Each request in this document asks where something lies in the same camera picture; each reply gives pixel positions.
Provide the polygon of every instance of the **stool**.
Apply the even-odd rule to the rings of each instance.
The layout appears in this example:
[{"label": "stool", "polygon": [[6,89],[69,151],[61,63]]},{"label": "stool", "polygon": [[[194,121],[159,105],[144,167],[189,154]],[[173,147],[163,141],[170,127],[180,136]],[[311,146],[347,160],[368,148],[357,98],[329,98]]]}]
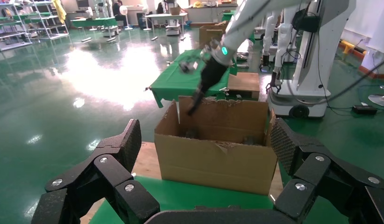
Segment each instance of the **stool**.
[{"label": "stool", "polygon": [[369,99],[372,103],[384,107],[384,96],[382,96],[382,95],[370,95],[370,96],[368,97],[368,99]]}]

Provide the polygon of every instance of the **open cardboard box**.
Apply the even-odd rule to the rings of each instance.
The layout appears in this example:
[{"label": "open cardboard box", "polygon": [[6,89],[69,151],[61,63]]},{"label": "open cardboard box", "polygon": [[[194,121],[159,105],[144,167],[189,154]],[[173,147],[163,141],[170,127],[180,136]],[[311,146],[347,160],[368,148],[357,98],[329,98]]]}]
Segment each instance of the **open cardboard box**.
[{"label": "open cardboard box", "polygon": [[206,45],[210,45],[212,39],[220,41],[222,35],[227,29],[227,23],[221,22],[216,25],[206,25],[199,28],[199,48],[203,49]]},{"label": "open cardboard box", "polygon": [[[203,99],[193,116],[191,97],[172,102],[155,129],[155,146],[162,178],[268,195],[277,157],[270,147],[275,119],[268,103]],[[186,132],[196,131],[196,138]],[[244,145],[246,137],[256,145]]]}]

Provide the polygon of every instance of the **green floor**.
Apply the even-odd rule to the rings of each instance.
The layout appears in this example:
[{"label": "green floor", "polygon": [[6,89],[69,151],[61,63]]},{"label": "green floor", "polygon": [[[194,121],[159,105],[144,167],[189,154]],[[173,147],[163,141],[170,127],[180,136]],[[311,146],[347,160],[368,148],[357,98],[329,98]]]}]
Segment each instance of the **green floor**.
[{"label": "green floor", "polygon": [[[106,43],[97,32],[89,33],[94,41],[81,43],[73,30],[71,38],[0,53],[0,224],[29,223],[45,183],[87,158],[100,139],[119,134],[129,119],[140,120],[143,141],[154,140],[154,127],[165,109],[158,109],[152,93],[143,90],[166,68],[166,61],[199,44],[197,29],[187,30],[183,42],[164,31],[157,34],[158,40],[151,42],[151,32],[135,29]],[[249,71],[258,70],[260,44]],[[358,79],[358,65],[352,56],[337,56],[329,90],[339,92]],[[263,90],[270,77],[260,74],[260,79]],[[369,94],[384,92],[371,86],[360,93],[369,103]],[[266,99],[264,91],[260,97]],[[332,106],[358,103],[355,88]],[[321,120],[286,122],[294,131],[316,136],[335,155],[384,178],[384,112],[374,117],[339,113],[328,109]],[[319,199],[308,220],[328,223],[339,217]]]}]

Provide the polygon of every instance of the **power adapter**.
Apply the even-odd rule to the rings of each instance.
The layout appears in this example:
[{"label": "power adapter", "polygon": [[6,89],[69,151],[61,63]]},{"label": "power adapter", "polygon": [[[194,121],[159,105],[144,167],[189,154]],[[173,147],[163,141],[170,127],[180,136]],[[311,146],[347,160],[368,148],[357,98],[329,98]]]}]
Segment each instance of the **power adapter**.
[{"label": "power adapter", "polygon": [[368,105],[354,105],[352,111],[356,114],[375,115],[377,113],[377,108]]}]

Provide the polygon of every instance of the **wheel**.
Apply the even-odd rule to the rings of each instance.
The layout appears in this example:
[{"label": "wheel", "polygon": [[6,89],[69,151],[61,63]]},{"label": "wheel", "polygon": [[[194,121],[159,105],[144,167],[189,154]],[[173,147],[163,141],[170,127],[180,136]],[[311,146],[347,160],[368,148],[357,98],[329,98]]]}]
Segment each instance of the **wheel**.
[{"label": "wheel", "polygon": [[307,118],[309,117],[309,108],[306,105],[295,105],[291,108],[288,115],[292,118]]}]

